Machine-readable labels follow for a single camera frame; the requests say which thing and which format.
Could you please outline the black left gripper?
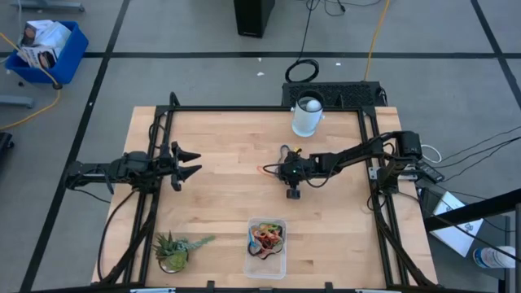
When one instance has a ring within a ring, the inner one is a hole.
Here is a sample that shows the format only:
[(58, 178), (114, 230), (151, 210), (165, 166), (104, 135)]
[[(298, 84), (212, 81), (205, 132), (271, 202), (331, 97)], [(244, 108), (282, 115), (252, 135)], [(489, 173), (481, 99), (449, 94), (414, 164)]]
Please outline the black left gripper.
[(179, 167), (178, 161), (189, 162), (198, 159), (200, 156), (199, 153), (184, 151), (180, 148), (178, 142), (172, 142), (170, 146), (163, 143), (160, 146), (160, 166), (170, 175), (171, 186), (175, 191), (182, 190), (180, 180), (185, 181), (202, 168), (201, 165)]

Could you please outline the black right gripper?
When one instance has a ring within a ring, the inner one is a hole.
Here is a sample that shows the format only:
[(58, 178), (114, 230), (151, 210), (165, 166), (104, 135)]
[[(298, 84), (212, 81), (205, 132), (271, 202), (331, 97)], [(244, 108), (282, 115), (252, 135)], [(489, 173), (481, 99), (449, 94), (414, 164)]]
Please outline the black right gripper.
[[(304, 181), (310, 179), (310, 175), (314, 171), (314, 165), (315, 165), (313, 160), (305, 159), (300, 156), (300, 152), (296, 153), (294, 151), (288, 151), (285, 159), (287, 157), (300, 157), (301, 162), (302, 162), (302, 168), (304, 170)], [(286, 197), (288, 199), (300, 199), (300, 190), (298, 189), (298, 185), (301, 183), (301, 181), (284, 181), (281, 178), (279, 169), (280, 169), (280, 166), (283, 164), (283, 162), (278, 167), (278, 178), (288, 186), (288, 189), (286, 192)]]

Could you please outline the clear plastic bin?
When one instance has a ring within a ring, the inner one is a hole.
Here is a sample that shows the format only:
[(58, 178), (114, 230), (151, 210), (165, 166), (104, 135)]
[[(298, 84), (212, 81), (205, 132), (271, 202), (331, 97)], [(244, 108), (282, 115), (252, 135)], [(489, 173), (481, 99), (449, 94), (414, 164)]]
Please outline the clear plastic bin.
[[(248, 231), (251, 226), (258, 225), (262, 222), (276, 223), (284, 228), (283, 236), (285, 244), (282, 251), (278, 254), (271, 255), (265, 260), (258, 257), (250, 256), (247, 252)], [(280, 218), (253, 217), (247, 222), (247, 245), (246, 257), (243, 272), (248, 278), (257, 279), (283, 279), (287, 271), (287, 223)]]

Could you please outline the pale blue cylindrical cup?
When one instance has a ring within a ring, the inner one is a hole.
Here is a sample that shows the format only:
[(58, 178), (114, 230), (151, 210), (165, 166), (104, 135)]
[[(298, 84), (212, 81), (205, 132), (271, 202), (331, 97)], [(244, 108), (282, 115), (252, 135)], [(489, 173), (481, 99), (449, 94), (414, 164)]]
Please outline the pale blue cylindrical cup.
[[(322, 104), (319, 112), (307, 112), (306, 103), (310, 99), (316, 99)], [(305, 90), (300, 93), (296, 105), (292, 108), (293, 118), (291, 127), (293, 132), (300, 137), (311, 137), (316, 132), (319, 122), (323, 118), (323, 96), (315, 90)]]

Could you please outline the potted succulent plant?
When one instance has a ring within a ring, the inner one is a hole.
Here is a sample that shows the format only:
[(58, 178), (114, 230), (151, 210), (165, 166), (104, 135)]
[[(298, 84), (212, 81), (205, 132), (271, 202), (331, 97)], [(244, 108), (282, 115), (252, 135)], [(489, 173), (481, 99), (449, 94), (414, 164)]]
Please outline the potted succulent plant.
[(156, 244), (153, 245), (155, 258), (164, 273), (178, 273), (188, 265), (191, 251), (210, 243), (214, 239), (215, 236), (210, 235), (198, 241), (190, 242), (188, 238), (174, 238), (171, 232), (157, 234)]

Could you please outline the black power adapter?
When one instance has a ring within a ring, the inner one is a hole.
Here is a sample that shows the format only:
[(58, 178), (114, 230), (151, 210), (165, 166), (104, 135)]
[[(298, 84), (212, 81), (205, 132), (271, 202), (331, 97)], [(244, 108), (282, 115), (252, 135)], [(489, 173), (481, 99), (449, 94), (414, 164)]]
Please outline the black power adapter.
[(439, 183), (444, 180), (444, 175), (441, 174), (439, 171), (434, 169), (432, 166), (430, 166), (428, 163), (419, 160), (416, 163), (416, 169), (429, 181), (432, 183)]

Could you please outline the blue plastic crate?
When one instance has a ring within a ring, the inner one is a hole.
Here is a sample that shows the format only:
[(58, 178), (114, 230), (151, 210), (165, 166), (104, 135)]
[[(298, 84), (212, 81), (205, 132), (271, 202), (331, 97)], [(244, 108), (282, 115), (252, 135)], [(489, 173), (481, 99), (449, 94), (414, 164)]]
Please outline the blue plastic crate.
[(19, 53), (22, 44), (17, 46), (7, 57), (6, 68), (17, 73), (30, 83), (51, 84), (57, 81), (68, 84), (81, 62), (89, 41), (75, 21), (53, 20), (54, 23), (46, 29), (34, 43), (28, 47), (49, 46), (55, 51), (57, 63), (53, 68), (31, 68)]

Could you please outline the white flat box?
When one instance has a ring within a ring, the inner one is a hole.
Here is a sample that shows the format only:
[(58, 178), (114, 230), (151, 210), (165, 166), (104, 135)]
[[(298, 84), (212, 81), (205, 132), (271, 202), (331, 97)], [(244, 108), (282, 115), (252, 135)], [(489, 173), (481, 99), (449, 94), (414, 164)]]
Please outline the white flat box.
[[(440, 215), (465, 206), (466, 205), (462, 201), (457, 199), (450, 192), (446, 191), (441, 196), (441, 199), (434, 208), (433, 213), (435, 215)], [(431, 234), (462, 257), (466, 257), (474, 242), (474, 236), (478, 234), (483, 222), (483, 219), (479, 219), (472, 222), (462, 223), (457, 227), (450, 226), (434, 230)]]

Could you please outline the black tower box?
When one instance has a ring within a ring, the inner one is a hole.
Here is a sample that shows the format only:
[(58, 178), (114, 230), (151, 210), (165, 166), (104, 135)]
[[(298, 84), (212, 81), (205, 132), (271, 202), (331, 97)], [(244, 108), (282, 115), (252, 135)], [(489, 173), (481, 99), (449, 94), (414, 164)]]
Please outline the black tower box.
[(275, 0), (234, 0), (238, 34), (262, 38)]

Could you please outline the black metal bar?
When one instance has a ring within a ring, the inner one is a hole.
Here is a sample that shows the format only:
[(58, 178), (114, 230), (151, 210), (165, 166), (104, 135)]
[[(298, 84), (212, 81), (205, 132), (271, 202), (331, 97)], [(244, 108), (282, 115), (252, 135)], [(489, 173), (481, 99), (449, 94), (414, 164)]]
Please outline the black metal bar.
[(472, 222), (491, 216), (513, 212), (521, 203), (521, 188), (503, 195), (471, 203), (441, 214), (433, 214), (424, 220), (427, 232), (447, 228), (449, 226)]

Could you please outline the gray metal floor foot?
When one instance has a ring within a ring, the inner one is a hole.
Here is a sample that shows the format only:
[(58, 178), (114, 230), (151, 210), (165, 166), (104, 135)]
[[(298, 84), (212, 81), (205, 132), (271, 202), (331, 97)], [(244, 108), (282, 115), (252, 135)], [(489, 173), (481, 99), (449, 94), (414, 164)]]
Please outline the gray metal floor foot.
[(34, 100), (24, 96), (0, 94), (0, 105), (20, 106), (31, 109), (34, 107)]
[(85, 7), (81, 2), (67, 0), (9, 0), (10, 5), (19, 10), (52, 10), (52, 11), (79, 11), (84, 12)]

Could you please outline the white printed carton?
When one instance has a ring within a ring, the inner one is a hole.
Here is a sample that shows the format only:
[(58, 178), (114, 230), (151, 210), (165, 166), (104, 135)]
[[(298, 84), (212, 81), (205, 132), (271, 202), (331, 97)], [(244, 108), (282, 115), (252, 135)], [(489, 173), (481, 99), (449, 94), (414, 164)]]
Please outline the white printed carton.
[(55, 51), (49, 46), (35, 46), (20, 48), (20, 58), (22, 58), (31, 68), (42, 67), (44, 69), (53, 68), (57, 63)]
[(21, 44), (31, 46), (37, 37), (54, 23), (53, 20), (28, 20), (25, 22)]

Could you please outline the black equipment base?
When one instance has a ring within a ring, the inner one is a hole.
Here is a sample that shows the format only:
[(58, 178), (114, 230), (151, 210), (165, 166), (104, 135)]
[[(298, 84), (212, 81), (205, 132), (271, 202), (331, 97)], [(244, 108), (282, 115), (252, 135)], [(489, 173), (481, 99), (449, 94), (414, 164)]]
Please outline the black equipment base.
[(0, 132), (0, 168), (4, 165), (15, 146), (11, 133)]

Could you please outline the white bottle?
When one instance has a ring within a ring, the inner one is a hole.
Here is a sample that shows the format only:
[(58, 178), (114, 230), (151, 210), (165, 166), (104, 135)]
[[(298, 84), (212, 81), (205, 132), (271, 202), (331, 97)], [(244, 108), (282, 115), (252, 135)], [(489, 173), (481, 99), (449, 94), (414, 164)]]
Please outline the white bottle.
[(482, 247), (473, 251), (475, 263), (485, 269), (514, 269), (516, 260), (504, 254), (515, 256), (515, 248), (512, 246)]

